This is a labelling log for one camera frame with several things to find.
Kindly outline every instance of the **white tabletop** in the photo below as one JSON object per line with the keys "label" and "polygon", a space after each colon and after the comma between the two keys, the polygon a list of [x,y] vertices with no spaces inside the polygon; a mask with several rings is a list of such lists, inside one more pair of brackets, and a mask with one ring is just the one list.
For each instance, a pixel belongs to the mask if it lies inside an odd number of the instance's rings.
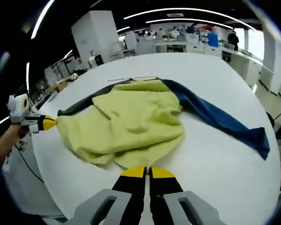
{"label": "white tabletop", "polygon": [[[278,145],[267,115],[245,81],[223,60],[195,53],[159,53],[129,57],[101,65],[81,75],[40,112],[56,117],[78,100],[119,78],[158,76],[177,81],[223,109],[248,128],[265,127],[267,160],[252,148],[182,112],[185,138],[155,165],[176,175],[183,190],[191,190],[214,206],[228,225],[262,225],[278,201],[281,171]],[[67,150],[56,128],[33,135],[39,170],[54,201],[67,218],[75,208],[103,188],[112,188],[121,169],[85,163]],[[153,224],[146,191],[140,224]]]}

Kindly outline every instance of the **floor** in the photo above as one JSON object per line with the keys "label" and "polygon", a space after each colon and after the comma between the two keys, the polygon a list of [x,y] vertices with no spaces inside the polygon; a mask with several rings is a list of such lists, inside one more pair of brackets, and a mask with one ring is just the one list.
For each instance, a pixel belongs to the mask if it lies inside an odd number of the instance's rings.
{"label": "floor", "polygon": [[[255,95],[260,100],[266,112],[273,118],[281,113],[281,97],[276,96],[266,90],[261,83],[252,88]],[[281,116],[275,121],[275,128],[281,125]],[[281,140],[278,140],[281,155]],[[33,154],[31,140],[28,141],[26,150],[22,153],[30,168],[39,176],[38,167]],[[9,166],[5,168],[5,177],[16,202],[20,208],[27,213],[40,212],[45,216],[46,223],[50,225],[61,224],[59,221],[51,219],[60,217],[61,212],[50,197],[44,183],[40,182],[27,168],[19,152],[13,150],[9,159]]]}

